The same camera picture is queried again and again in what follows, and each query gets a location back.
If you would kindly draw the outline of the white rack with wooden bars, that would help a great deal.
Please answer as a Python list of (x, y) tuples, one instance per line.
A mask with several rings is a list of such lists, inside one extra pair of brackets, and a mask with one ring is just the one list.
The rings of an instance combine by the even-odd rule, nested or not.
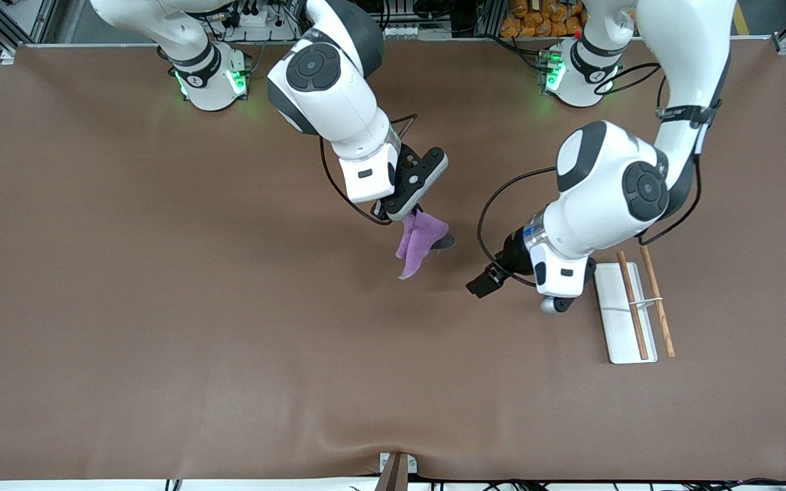
[(643, 269), (627, 261), (620, 251), (614, 263), (598, 264), (594, 276), (609, 361), (618, 366), (659, 360), (652, 310), (656, 312), (665, 354), (676, 355), (651, 252), (646, 245), (640, 245), (639, 251)]

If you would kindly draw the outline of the purple and grey towel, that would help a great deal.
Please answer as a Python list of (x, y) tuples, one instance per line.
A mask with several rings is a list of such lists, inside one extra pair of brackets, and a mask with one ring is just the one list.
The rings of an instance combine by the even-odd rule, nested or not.
[(403, 260), (400, 280), (414, 276), (430, 252), (456, 245), (456, 237), (450, 233), (449, 224), (425, 211), (415, 209), (402, 222), (403, 235), (396, 250), (396, 257)]

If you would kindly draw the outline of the brown table mat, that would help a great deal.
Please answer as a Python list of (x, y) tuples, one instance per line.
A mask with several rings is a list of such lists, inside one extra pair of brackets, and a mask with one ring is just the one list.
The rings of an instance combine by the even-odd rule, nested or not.
[(456, 246), (411, 279), (401, 226), (330, 187), (265, 94), (194, 109), (153, 48), (22, 48), (0, 67), (0, 479), (362, 475), (786, 481), (786, 56), (736, 40), (703, 196), (653, 243), (676, 357), (607, 358), (568, 313), (476, 299), (502, 183), (580, 125), (652, 140), (657, 81), (588, 109), (493, 42), (390, 42), (370, 78), (450, 167)]

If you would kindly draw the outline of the grey bracket with brown post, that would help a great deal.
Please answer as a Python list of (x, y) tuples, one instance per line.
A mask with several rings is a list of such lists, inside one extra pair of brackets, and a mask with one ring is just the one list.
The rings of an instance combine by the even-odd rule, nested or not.
[(409, 491), (409, 479), (417, 475), (418, 461), (408, 453), (381, 453), (379, 472), (374, 491)]

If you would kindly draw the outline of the pile of orange items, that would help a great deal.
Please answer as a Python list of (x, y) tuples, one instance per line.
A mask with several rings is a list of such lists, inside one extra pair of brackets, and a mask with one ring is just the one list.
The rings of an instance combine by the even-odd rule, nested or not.
[(501, 38), (576, 36), (589, 18), (583, 0), (506, 0), (506, 7)]

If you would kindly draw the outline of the white terminal block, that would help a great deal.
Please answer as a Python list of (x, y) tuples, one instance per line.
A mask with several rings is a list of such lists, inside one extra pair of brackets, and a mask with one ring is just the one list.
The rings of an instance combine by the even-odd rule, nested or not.
[(439, 41), (452, 38), (450, 30), (416, 24), (392, 24), (383, 30), (385, 40)]

